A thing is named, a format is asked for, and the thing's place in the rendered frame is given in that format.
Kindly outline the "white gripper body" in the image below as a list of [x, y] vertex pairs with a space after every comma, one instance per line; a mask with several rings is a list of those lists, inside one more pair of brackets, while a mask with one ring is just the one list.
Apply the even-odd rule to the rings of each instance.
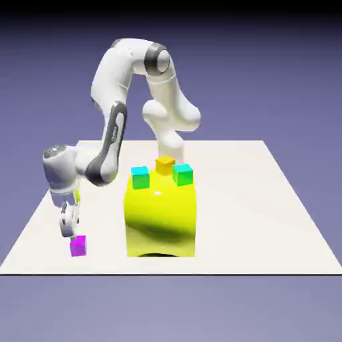
[[79, 206], [70, 205], [65, 201], [61, 207], [59, 216], [59, 227], [63, 237], [76, 237], [77, 225], [79, 224]]

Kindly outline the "small magenta cube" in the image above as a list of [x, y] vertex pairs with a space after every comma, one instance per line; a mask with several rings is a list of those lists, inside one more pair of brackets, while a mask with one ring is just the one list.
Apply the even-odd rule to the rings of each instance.
[[86, 236], [77, 236], [76, 241], [70, 241], [69, 247], [72, 257], [85, 256], [87, 254]]

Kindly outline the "small green cube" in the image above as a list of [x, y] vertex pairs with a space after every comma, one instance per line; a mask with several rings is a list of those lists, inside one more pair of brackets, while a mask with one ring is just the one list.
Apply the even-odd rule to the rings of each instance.
[[131, 178], [134, 190], [150, 187], [150, 173], [147, 166], [131, 167]]
[[193, 169], [189, 164], [175, 164], [172, 166], [172, 177], [177, 186], [193, 184]]

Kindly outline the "small orange cube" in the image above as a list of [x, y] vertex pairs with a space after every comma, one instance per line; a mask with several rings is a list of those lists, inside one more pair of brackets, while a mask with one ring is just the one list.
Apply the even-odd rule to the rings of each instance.
[[175, 165], [176, 161], [174, 158], [169, 156], [161, 156], [156, 159], [155, 162], [155, 171], [162, 176], [167, 176], [172, 173], [173, 165]]

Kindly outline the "large yellow box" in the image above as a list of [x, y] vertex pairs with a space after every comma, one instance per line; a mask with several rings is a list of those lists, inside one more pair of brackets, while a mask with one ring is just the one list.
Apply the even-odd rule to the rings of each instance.
[[149, 170], [150, 187], [134, 190], [131, 175], [124, 196], [126, 249], [129, 257], [194, 257], [195, 183], [177, 186], [172, 175]]

